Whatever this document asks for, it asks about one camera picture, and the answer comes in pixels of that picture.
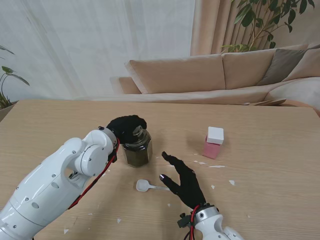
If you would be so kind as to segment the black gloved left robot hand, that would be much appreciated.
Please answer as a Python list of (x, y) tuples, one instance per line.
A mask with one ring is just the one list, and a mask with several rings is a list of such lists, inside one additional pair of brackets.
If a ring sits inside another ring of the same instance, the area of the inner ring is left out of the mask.
[(113, 119), (107, 126), (118, 138), (121, 144), (133, 144), (138, 141), (134, 135), (137, 127), (147, 128), (147, 123), (138, 115), (121, 116)]

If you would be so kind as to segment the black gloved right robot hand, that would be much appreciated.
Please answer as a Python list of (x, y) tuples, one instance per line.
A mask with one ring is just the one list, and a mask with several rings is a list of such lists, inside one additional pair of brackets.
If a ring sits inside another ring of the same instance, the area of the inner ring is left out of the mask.
[(207, 202), (194, 170), (189, 168), (182, 160), (173, 155), (168, 155), (165, 151), (161, 153), (161, 156), (170, 165), (174, 166), (179, 175), (180, 184), (177, 184), (165, 174), (160, 174), (159, 179), (189, 208), (195, 209), (197, 206), (204, 206)]

